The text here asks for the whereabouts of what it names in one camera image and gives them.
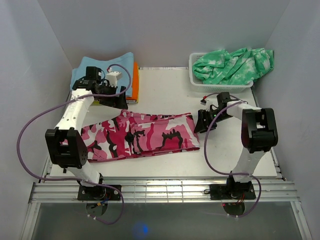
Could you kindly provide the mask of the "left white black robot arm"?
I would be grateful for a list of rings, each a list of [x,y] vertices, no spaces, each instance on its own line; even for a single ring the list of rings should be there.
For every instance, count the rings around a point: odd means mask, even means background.
[[[88,161],[81,129],[94,101],[112,108],[127,109],[126,91],[129,87],[121,86],[117,92],[117,83],[122,76],[120,71],[113,71],[110,66],[106,71],[96,66],[86,67],[85,75],[73,84],[71,98],[61,120],[55,128],[45,132],[51,162],[71,172],[80,185],[89,187],[88,193],[95,200],[106,195],[106,187],[100,184],[102,175]]]

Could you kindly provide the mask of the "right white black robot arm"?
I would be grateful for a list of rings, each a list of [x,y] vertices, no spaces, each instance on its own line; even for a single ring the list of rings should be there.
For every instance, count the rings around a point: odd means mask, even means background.
[[[216,95],[217,107],[204,96],[200,101],[206,108],[198,111],[195,133],[204,133],[204,156],[208,155],[207,144],[210,131],[215,130],[218,122],[230,118],[241,121],[242,152],[235,168],[225,173],[226,184],[219,191],[232,199],[237,199],[244,193],[252,192],[253,173],[261,158],[278,143],[278,131],[275,113],[272,108],[260,108],[248,104],[230,95],[221,92]]]

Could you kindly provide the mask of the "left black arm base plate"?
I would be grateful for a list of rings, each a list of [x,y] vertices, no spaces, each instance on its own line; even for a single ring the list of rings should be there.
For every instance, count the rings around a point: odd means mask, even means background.
[[[77,200],[78,201],[119,201],[121,185],[111,185],[109,187],[101,186],[80,186],[78,189]]]

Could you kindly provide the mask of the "pink camouflage trousers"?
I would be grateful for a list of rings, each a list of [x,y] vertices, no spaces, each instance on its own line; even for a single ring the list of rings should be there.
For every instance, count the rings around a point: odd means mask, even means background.
[[[146,114],[128,110],[83,127],[80,135],[90,162],[111,162],[200,149],[191,113]]]

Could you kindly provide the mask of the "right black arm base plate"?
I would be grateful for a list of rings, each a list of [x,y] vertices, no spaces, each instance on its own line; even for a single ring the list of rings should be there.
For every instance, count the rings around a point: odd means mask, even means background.
[[[247,186],[230,186],[227,184],[210,184],[209,195],[211,200],[255,200],[256,194],[252,183]]]

